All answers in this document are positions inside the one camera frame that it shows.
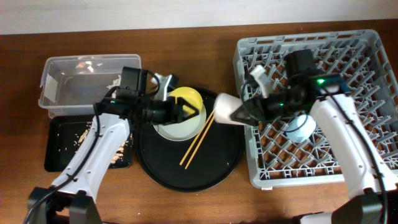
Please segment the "pink plastic cup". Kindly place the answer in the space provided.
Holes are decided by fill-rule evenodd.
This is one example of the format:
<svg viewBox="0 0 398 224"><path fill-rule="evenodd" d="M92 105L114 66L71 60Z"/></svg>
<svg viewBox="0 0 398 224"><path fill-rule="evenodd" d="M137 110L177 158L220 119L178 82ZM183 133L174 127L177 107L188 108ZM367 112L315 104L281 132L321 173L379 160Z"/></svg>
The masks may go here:
<svg viewBox="0 0 398 224"><path fill-rule="evenodd" d="M227 93L218 94L213 105L215 121L221 124L244 125L230 117L241 105L242 101L235 96Z"/></svg>

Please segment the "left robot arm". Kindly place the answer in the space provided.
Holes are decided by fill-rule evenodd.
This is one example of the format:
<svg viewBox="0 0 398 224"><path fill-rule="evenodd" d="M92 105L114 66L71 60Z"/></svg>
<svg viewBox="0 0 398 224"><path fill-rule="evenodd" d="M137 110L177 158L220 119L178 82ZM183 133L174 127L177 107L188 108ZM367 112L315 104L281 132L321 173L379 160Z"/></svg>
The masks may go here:
<svg viewBox="0 0 398 224"><path fill-rule="evenodd" d="M24 223L101 223L96 196L108 167L131 131L145 123L182 123L200 114L201 98L165 95L151 71L123 67L121 82L93 105L94 117L85 140L47 189L36 187L28 198Z"/></svg>

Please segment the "food scraps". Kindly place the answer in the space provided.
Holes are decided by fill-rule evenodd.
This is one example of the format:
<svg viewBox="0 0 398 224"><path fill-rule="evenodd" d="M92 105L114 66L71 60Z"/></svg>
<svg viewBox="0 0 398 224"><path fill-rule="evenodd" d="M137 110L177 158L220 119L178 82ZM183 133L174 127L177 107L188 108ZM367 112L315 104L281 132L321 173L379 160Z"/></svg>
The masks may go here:
<svg viewBox="0 0 398 224"><path fill-rule="evenodd" d="M64 170L66 165L76 154L78 148L86 139L91 129L91 121L64 123L59 126L58 134L56 134L55 146L55 165L60 166L57 170ZM129 136L116 151L110 168L124 168L131 165L132 160L132 143Z"/></svg>

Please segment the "white tissue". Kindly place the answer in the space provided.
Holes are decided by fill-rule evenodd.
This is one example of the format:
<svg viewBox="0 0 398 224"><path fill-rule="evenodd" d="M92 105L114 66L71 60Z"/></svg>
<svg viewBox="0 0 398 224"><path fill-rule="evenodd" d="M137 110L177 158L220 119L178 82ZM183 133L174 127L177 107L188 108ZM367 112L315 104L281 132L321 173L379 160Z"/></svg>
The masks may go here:
<svg viewBox="0 0 398 224"><path fill-rule="evenodd" d="M112 84L108 85L107 88L110 90L115 86L119 86L121 83L121 75L118 75L117 79L113 80Z"/></svg>

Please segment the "blue plastic cup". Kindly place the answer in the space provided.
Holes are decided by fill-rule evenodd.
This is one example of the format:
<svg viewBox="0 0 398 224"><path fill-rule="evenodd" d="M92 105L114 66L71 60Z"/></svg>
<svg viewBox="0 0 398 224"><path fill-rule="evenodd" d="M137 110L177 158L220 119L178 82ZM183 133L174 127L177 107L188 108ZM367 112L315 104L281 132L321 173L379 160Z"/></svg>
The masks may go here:
<svg viewBox="0 0 398 224"><path fill-rule="evenodd" d="M310 115L302 114L288 123L285 135L289 140L301 143L310 137L316 126L316 122Z"/></svg>

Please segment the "yellow bowl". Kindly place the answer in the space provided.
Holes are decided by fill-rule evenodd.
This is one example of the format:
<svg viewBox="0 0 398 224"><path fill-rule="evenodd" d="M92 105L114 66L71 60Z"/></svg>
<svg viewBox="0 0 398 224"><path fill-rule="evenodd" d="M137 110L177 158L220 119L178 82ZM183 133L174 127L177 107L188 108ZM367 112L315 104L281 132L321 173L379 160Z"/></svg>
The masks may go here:
<svg viewBox="0 0 398 224"><path fill-rule="evenodd" d="M170 96L181 96L188 100L190 103L192 103L194 106L196 106L199 109L199 113L201 109L203 108L203 99L199 92L197 92L195 89L183 86L176 88L174 91L171 91L168 98Z"/></svg>

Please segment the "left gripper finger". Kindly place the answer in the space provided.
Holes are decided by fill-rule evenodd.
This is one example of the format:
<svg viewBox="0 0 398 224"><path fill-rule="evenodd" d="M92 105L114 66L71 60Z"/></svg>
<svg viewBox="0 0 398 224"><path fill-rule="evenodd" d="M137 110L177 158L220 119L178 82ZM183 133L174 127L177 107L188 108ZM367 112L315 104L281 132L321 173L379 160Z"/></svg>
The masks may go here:
<svg viewBox="0 0 398 224"><path fill-rule="evenodd" d="M199 109L181 96L170 96L169 99L184 112L199 112Z"/></svg>
<svg viewBox="0 0 398 224"><path fill-rule="evenodd" d="M182 123L191 118L194 118L199 115L199 112L194 112L192 114L188 114L185 111L178 111L175 115L174 123Z"/></svg>

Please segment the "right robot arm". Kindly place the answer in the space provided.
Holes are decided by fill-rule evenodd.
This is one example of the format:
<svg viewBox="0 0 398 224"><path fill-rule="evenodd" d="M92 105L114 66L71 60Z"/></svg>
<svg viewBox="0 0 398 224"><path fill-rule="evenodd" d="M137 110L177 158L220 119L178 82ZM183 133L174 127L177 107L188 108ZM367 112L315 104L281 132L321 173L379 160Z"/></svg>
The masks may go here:
<svg viewBox="0 0 398 224"><path fill-rule="evenodd" d="M348 84L337 73L322 73L311 50L289 53L284 61L288 89L243 101L230 117L256 126L305 111L326 136L349 195L334 212L299 215L293 223L397 223L397 176L369 138Z"/></svg>

